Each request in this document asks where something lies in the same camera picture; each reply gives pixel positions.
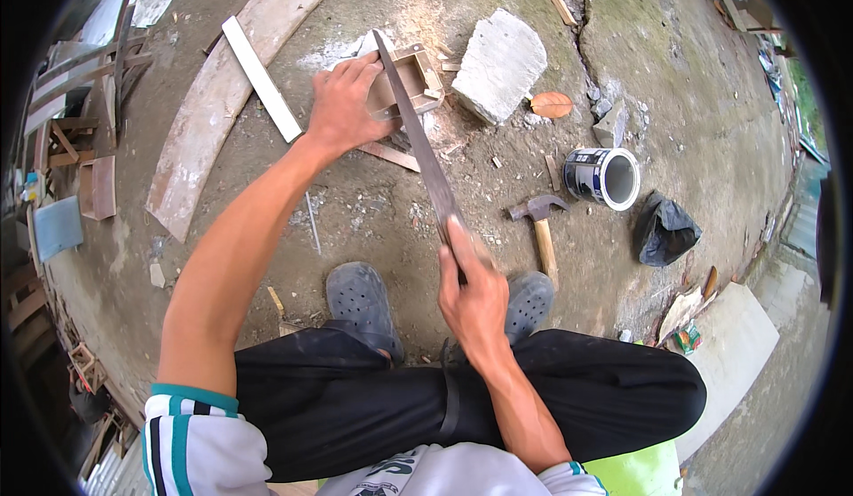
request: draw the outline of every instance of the claw hammer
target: claw hammer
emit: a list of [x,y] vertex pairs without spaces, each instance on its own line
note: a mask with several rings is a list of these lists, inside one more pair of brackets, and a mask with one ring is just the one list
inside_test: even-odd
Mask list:
[[554,284],[554,290],[557,290],[560,288],[560,283],[557,279],[557,259],[554,256],[554,243],[551,242],[551,228],[548,225],[548,217],[551,213],[552,205],[565,209],[566,211],[569,210],[568,204],[557,196],[554,196],[553,194],[543,194],[510,208],[509,215],[515,221],[526,216],[529,216],[533,220],[533,227],[536,230],[536,240],[539,245],[539,258],[542,261],[542,269],[545,271],[545,274],[551,278],[551,282]]

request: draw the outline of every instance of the dirt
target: dirt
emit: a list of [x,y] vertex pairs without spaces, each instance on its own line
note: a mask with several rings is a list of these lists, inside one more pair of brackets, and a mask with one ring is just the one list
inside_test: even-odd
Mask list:
[[[105,361],[111,387],[132,405],[142,405],[155,376],[159,331],[178,269],[228,203],[287,152],[252,96],[219,154],[186,244],[169,238],[145,213],[165,135],[204,62],[200,49],[246,1],[174,0],[152,28],[155,64],[124,107],[128,132],[115,152],[119,214],[100,223],[84,220],[85,244],[50,263],[52,285],[68,314]],[[382,28],[397,45],[424,43],[437,66],[439,43],[453,50],[448,61],[458,63],[474,24],[496,8],[524,20],[548,53],[549,66],[532,92],[563,92],[574,110],[553,123],[530,126],[523,120],[528,105],[522,103],[505,125],[494,128],[451,96],[435,111],[433,146],[462,144],[439,161],[468,223],[502,270],[537,269],[531,224],[512,222],[506,209],[549,192],[545,154],[565,160],[576,147],[597,145],[589,83],[624,98],[631,133],[624,147],[642,165],[640,198],[634,208],[616,213],[560,192],[571,210],[550,218],[561,288],[543,327],[610,337],[631,329],[642,337],[683,278],[704,282],[711,265],[720,279],[745,269],[765,213],[775,211],[785,193],[790,169],[785,131],[754,37],[729,30],[713,0],[566,1],[579,27],[563,25],[549,0],[323,0],[285,43],[270,72],[306,127],[311,76],[329,54],[370,28]],[[442,72],[445,86],[453,76]],[[104,139],[96,139],[96,146],[99,156],[108,154]],[[69,192],[74,180],[68,176]],[[690,261],[652,268],[634,259],[631,232],[642,199],[654,188],[684,206],[704,232]],[[303,201],[251,303],[237,347],[278,335],[267,285],[282,298],[286,320],[319,325],[328,318],[328,272],[343,262],[366,260],[388,286],[407,361],[414,364],[421,355],[435,360],[450,331],[436,305],[439,240],[419,175],[354,151],[324,170],[310,193],[323,253],[317,255]],[[163,268],[166,289],[149,282],[153,261]]]

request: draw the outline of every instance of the corrugated metal sheet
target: corrugated metal sheet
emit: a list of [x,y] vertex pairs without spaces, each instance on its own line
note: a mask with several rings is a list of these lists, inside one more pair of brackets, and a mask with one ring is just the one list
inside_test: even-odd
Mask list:
[[144,496],[151,485],[143,472],[143,440],[139,435],[131,443],[124,459],[109,448],[101,462],[92,469],[89,480],[80,481],[89,496]]
[[782,241],[806,256],[817,259],[817,209],[795,203],[785,222]]

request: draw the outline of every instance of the shoe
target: shoe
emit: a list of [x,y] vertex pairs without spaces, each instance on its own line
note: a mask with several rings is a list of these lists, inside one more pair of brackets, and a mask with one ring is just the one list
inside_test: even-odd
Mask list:
[[326,299],[334,316],[324,328],[344,331],[374,350],[385,350],[395,366],[403,363],[403,343],[391,321],[382,277],[365,262],[343,264],[328,274]]
[[509,345],[532,335],[548,318],[554,304],[554,284],[541,272],[524,272],[509,280],[509,305],[503,332]]

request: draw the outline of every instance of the hammer head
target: hammer head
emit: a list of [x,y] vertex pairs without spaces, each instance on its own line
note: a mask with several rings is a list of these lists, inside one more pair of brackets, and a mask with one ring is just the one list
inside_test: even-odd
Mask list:
[[543,194],[510,208],[509,215],[513,217],[513,220],[519,220],[522,217],[529,216],[534,222],[536,222],[538,220],[548,218],[548,215],[551,213],[552,205],[556,205],[566,211],[569,210],[568,204],[563,202],[557,196],[554,196],[553,194]]

